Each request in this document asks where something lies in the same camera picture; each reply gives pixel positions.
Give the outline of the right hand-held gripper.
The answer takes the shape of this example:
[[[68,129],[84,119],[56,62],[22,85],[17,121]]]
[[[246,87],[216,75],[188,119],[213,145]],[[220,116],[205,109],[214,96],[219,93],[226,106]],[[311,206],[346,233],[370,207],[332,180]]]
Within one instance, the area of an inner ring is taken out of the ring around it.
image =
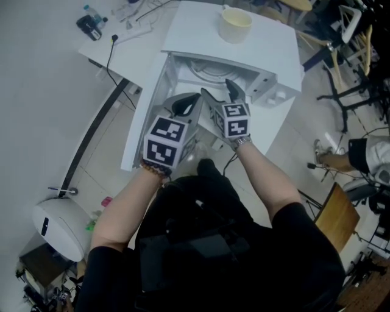
[[[230,104],[217,100],[207,89],[201,88],[204,102],[212,108],[213,121],[222,138],[233,139],[250,134],[250,112],[246,105],[246,94],[234,81],[225,80]]]

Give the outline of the white cabinet appliance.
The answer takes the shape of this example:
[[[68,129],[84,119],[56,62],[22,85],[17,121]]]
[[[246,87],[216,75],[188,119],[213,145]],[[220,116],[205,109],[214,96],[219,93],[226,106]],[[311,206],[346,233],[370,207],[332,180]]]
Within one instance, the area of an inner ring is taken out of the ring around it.
[[[155,106],[181,93],[206,88],[228,100],[223,80],[235,81],[250,107],[254,145],[267,152],[295,98],[301,92],[302,71],[293,28],[257,14],[243,42],[231,44],[219,36],[223,7],[193,1],[179,4],[161,50],[153,58],[130,126],[121,169],[139,165],[143,138],[155,118]],[[206,63],[222,81],[195,72],[192,61]]]

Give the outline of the round yellow stool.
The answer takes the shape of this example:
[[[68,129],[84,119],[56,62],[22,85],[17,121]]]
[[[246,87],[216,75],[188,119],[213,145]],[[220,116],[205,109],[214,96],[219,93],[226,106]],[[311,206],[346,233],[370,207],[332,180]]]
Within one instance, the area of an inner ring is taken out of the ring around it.
[[[279,21],[283,24],[288,23],[287,18],[285,18],[278,10],[276,10],[272,7],[262,6],[259,8],[258,14],[261,16],[265,16],[267,18],[270,18],[272,20]]]

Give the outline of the black chest pack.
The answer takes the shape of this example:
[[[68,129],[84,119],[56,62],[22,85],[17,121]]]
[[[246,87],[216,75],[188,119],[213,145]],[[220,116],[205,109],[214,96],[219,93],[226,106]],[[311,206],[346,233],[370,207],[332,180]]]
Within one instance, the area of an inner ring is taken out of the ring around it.
[[[239,274],[249,243],[227,223],[205,229],[170,221],[165,234],[139,240],[144,293],[187,289]]]

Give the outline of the person's black shirt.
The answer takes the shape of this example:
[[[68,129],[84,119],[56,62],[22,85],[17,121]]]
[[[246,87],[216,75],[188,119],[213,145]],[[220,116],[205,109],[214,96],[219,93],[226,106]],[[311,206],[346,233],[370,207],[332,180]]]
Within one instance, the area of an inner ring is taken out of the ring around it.
[[[205,229],[231,224],[250,245],[239,258],[239,274],[193,288],[143,292],[139,240],[165,234],[170,221]],[[90,252],[75,312],[330,312],[344,276],[337,251],[302,204],[287,206],[271,227],[263,227],[227,179],[184,177],[158,190],[134,249]]]

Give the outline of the silver wristwatch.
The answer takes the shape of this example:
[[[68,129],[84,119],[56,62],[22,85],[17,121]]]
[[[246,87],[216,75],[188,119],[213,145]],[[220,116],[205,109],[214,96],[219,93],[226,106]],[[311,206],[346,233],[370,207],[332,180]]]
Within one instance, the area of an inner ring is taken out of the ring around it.
[[[243,144],[248,143],[248,142],[250,142],[250,143],[252,142],[250,136],[241,136],[241,137],[234,138],[231,141],[231,146],[232,146],[232,149],[234,151],[236,151],[240,146],[242,146]]]

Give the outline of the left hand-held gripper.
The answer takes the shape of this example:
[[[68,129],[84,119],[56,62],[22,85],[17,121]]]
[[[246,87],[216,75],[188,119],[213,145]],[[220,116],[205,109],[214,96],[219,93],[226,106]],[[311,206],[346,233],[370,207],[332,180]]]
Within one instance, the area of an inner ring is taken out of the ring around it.
[[[181,93],[155,108],[144,136],[143,159],[177,168],[196,145],[197,125],[203,105],[200,93]]]

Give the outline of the green plastic item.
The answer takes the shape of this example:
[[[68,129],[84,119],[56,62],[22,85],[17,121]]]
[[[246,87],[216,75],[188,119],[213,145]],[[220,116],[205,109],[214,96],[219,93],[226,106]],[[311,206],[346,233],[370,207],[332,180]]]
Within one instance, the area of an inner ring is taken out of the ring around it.
[[[100,210],[92,212],[92,218],[91,218],[90,222],[85,227],[85,229],[87,231],[92,232],[94,230],[95,225],[96,225],[101,214],[102,214],[102,211],[100,211]]]

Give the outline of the person's right forearm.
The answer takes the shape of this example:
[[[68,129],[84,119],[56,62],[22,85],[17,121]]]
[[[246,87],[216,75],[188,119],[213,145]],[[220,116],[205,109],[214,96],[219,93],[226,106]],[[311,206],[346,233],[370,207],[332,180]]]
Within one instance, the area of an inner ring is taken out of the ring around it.
[[[302,203],[299,192],[289,177],[253,143],[248,141],[240,145],[236,154],[271,221],[287,206]]]

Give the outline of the brown wooden stool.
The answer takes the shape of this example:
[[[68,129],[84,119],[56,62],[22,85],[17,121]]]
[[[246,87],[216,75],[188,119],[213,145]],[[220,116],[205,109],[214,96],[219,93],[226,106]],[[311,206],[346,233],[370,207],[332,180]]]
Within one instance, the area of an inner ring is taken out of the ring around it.
[[[355,233],[359,220],[346,192],[335,182],[314,223],[340,254]]]

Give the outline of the person's left forearm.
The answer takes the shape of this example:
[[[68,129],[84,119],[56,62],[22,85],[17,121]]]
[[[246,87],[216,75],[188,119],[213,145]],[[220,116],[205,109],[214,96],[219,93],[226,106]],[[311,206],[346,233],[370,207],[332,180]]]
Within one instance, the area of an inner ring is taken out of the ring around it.
[[[163,181],[156,169],[139,169],[113,198],[94,226],[91,249],[109,247],[122,252],[139,228],[147,208]]]

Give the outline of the dark brown low table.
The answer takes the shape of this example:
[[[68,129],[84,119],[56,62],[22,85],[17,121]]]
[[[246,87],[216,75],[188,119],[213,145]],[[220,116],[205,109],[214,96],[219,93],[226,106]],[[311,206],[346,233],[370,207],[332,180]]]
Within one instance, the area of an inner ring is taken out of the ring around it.
[[[29,283],[41,293],[60,286],[65,271],[74,262],[58,253],[39,233],[35,233],[19,256],[19,262],[29,273]]]

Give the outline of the black metal pole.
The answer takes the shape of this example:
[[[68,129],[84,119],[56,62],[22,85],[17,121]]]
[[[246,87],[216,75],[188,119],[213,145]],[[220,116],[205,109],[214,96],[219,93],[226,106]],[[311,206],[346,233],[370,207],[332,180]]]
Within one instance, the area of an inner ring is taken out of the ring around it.
[[[316,66],[318,63],[322,62],[325,60],[327,57],[329,57],[334,48],[331,43],[327,43],[325,46],[323,46],[322,49],[320,49],[315,55],[313,55],[309,60],[307,60],[303,64],[303,71],[307,72],[314,66]]]

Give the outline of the cream cup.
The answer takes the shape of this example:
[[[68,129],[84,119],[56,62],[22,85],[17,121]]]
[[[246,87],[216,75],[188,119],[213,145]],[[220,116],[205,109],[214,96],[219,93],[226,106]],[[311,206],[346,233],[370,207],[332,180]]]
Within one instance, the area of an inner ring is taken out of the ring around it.
[[[219,36],[231,44],[242,43],[252,27],[252,18],[244,10],[222,6],[219,20]]]

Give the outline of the black table leg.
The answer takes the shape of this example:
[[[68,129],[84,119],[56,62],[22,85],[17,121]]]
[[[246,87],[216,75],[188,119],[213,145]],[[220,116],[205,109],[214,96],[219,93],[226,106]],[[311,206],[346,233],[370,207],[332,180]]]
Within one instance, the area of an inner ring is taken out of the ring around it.
[[[100,109],[97,111],[95,117],[92,119],[92,122],[87,128],[84,137],[82,138],[78,149],[74,155],[72,162],[70,163],[69,169],[65,175],[62,186],[60,188],[68,189],[70,182],[74,176],[74,173],[91,141],[97,129],[101,125],[101,122],[109,112],[109,110],[113,107],[113,104],[119,97],[120,93],[124,91],[125,87],[129,84],[129,80],[123,78],[119,82],[118,86],[113,89],[113,91],[109,94],[105,102],[101,105]],[[58,197],[62,198],[66,195],[66,193],[58,192]]]

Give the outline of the black floor stand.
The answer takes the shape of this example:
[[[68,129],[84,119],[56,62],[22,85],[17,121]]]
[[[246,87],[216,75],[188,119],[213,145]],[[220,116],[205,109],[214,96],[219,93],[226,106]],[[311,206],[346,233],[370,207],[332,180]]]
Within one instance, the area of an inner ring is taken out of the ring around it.
[[[387,124],[390,123],[390,74],[369,74],[369,77],[363,78],[358,85],[339,92],[333,81],[332,73],[329,69],[324,69],[330,82],[331,94],[319,96],[317,100],[329,99],[337,104],[341,111],[342,133],[348,132],[349,112],[354,112],[356,109],[366,105],[378,104],[382,112],[380,121],[384,121]],[[341,102],[341,99],[346,96],[355,95],[356,93],[363,94],[365,92],[367,92],[367,98],[360,102],[350,105],[344,105]]]

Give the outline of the white round appliance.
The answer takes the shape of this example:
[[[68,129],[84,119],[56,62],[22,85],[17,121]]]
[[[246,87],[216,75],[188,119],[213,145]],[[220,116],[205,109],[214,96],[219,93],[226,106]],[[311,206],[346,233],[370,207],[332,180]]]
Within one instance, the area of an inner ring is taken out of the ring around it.
[[[89,252],[90,216],[72,199],[49,199],[32,210],[37,232],[65,258],[80,262]]]

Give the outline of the person's black shoe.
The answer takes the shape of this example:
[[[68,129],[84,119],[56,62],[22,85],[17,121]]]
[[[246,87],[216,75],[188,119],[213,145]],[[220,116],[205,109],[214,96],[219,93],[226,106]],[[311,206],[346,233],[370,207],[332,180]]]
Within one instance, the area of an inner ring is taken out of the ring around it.
[[[214,181],[221,180],[224,177],[215,167],[214,161],[210,158],[203,158],[199,161],[197,175]]]

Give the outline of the white blue pen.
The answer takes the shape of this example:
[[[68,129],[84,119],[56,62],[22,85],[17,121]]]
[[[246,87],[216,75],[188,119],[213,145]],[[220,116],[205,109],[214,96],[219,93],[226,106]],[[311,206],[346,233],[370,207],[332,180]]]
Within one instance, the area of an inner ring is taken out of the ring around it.
[[[77,195],[79,192],[77,188],[63,189],[63,188],[57,188],[57,187],[48,187],[48,189],[53,190],[53,191],[58,191],[60,193],[71,194],[71,195]]]

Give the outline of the clear plastic bottle blue label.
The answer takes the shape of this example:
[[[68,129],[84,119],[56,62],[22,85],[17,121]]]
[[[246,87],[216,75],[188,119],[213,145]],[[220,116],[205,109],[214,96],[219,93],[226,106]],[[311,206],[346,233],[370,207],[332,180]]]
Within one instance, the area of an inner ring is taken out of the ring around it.
[[[92,17],[93,21],[99,29],[103,29],[105,27],[107,19],[103,18],[94,8],[90,7],[89,5],[84,5],[83,9],[89,16]]]

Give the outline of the grey office chair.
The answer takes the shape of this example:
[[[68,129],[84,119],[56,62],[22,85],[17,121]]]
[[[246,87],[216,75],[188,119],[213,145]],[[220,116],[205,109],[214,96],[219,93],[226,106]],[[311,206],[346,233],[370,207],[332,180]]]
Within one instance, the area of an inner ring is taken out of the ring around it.
[[[380,183],[368,182],[362,178],[346,183],[343,190],[350,201],[355,202],[376,195],[380,191],[380,187]]]

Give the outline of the white chair frame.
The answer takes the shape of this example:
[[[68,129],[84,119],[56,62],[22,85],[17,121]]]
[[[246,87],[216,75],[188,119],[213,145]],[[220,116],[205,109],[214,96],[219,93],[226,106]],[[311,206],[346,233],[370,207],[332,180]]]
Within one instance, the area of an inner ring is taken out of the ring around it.
[[[362,13],[346,5],[340,5],[339,12],[341,14],[341,39],[343,43],[348,43],[358,27]]]

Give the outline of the round wooden table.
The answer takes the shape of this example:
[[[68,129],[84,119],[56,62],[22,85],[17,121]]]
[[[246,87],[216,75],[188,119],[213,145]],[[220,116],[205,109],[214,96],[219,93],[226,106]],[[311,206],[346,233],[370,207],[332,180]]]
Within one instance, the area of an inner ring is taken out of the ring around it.
[[[310,0],[277,0],[288,7],[301,12],[309,12],[312,10],[313,5]]]

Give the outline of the light wooden chair frame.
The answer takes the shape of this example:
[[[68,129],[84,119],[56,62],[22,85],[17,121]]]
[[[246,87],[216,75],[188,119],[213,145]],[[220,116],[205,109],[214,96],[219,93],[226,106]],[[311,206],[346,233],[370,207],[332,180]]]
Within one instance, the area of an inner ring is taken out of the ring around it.
[[[365,54],[365,60],[364,60],[364,75],[365,76],[368,76],[369,72],[370,72],[370,68],[371,68],[371,52],[372,52],[372,49],[371,49],[371,36],[372,36],[372,31],[373,31],[373,27],[372,25],[370,25],[367,30],[366,30],[366,33],[363,35],[363,34],[358,34],[359,37],[361,37],[361,40],[364,41],[365,43],[365,48],[364,49],[360,49],[357,53],[356,53],[356,56],[363,56],[363,54]],[[339,65],[338,65],[338,47],[343,45],[343,41],[334,41],[334,42],[331,42],[331,41],[326,41],[326,40],[320,40],[320,39],[317,39],[309,34],[306,34],[304,32],[301,32],[301,31],[296,31],[296,34],[304,40],[304,42],[306,42],[307,44],[309,44],[308,42],[309,41],[313,41],[314,43],[317,43],[319,44],[320,46],[325,46],[327,43],[331,43],[333,45],[333,52],[331,53],[331,55],[329,57],[331,57],[332,59],[332,62],[333,62],[333,67],[335,69],[335,72],[337,75],[340,76],[340,72],[339,72]]]

